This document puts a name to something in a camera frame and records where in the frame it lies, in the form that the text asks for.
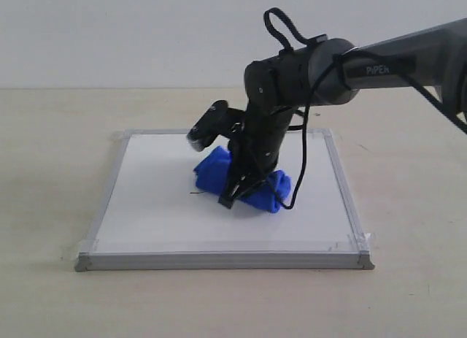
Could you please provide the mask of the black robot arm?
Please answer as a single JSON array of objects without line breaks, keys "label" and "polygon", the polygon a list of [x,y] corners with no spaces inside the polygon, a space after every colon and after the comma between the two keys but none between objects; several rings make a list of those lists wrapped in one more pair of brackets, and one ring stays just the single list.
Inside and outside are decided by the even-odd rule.
[{"label": "black robot arm", "polygon": [[349,103],[361,90],[410,87],[448,121],[466,130],[466,21],[456,20],[358,47],[346,39],[318,36],[292,48],[272,29],[280,52],[253,61],[244,72],[246,109],[229,128],[233,159],[219,201],[270,188],[292,117],[312,107]]}]

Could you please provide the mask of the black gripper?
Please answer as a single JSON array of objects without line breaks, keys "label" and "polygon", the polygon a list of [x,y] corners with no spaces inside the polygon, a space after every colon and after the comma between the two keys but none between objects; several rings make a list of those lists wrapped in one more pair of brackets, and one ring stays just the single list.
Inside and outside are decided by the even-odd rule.
[{"label": "black gripper", "polygon": [[231,167],[218,203],[231,209],[237,200],[247,198],[266,184],[276,168],[279,149],[294,114],[292,107],[266,113],[256,104],[248,104],[242,117],[242,130],[228,144]]}]

